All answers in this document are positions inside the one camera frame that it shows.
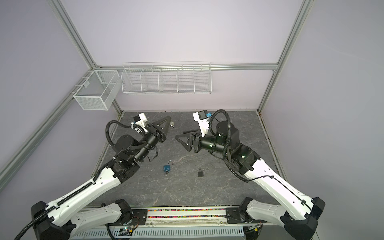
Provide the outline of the grey padlock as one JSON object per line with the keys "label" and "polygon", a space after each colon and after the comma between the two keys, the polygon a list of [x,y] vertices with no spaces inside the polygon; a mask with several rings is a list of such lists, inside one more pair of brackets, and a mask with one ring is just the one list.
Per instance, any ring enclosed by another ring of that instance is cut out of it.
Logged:
{"label": "grey padlock", "polygon": [[204,177],[204,171],[201,168],[198,169],[198,177],[199,178]]}

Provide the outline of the blue padlock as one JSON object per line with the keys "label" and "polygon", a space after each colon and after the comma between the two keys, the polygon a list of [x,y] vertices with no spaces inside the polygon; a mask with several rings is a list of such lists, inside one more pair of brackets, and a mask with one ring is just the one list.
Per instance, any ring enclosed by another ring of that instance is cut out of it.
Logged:
{"label": "blue padlock", "polygon": [[163,170],[165,174],[169,174],[172,169],[173,161],[169,160],[166,165],[164,165]]}

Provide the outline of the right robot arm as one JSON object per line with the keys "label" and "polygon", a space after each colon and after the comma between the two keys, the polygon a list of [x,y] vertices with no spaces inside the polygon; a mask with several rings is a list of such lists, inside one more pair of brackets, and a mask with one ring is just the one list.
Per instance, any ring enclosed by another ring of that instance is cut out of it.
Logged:
{"label": "right robot arm", "polygon": [[269,222],[283,227],[296,240],[310,240],[316,233],[325,202],[311,198],[274,172],[250,147],[240,142],[240,132],[233,124],[219,122],[215,134],[182,134],[176,140],[189,152],[206,150],[223,158],[230,171],[245,183],[256,183],[278,205],[261,203],[247,197],[228,220],[236,223]]}

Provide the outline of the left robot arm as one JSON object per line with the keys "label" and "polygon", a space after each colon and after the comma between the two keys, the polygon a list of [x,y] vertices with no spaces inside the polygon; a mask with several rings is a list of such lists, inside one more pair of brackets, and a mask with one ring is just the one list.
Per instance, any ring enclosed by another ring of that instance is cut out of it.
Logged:
{"label": "left robot arm", "polygon": [[105,136],[114,157],[70,193],[49,203],[40,201],[33,205],[32,220],[17,234],[17,240],[29,229],[34,230],[38,240],[68,240],[101,225],[132,223],[136,216],[123,199],[95,210],[83,212],[82,209],[131,178],[140,169],[139,163],[167,139],[170,116],[151,123],[145,114],[139,114],[134,120],[129,125],[116,120],[107,123]]}

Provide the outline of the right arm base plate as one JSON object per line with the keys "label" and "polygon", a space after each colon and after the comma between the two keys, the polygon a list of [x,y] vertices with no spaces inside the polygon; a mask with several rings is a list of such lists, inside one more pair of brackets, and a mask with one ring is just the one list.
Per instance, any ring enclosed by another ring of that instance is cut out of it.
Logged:
{"label": "right arm base plate", "polygon": [[264,220],[255,220],[252,219],[244,211],[241,211],[239,208],[226,208],[225,218],[227,219],[228,224],[264,224]]}

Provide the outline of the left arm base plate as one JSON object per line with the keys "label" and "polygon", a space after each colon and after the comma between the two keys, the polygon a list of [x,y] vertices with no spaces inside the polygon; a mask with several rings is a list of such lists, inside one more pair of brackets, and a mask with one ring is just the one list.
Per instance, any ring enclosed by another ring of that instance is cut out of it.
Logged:
{"label": "left arm base plate", "polygon": [[133,209],[129,216],[120,217],[116,222],[111,223],[111,226],[143,226],[148,218],[147,209]]}

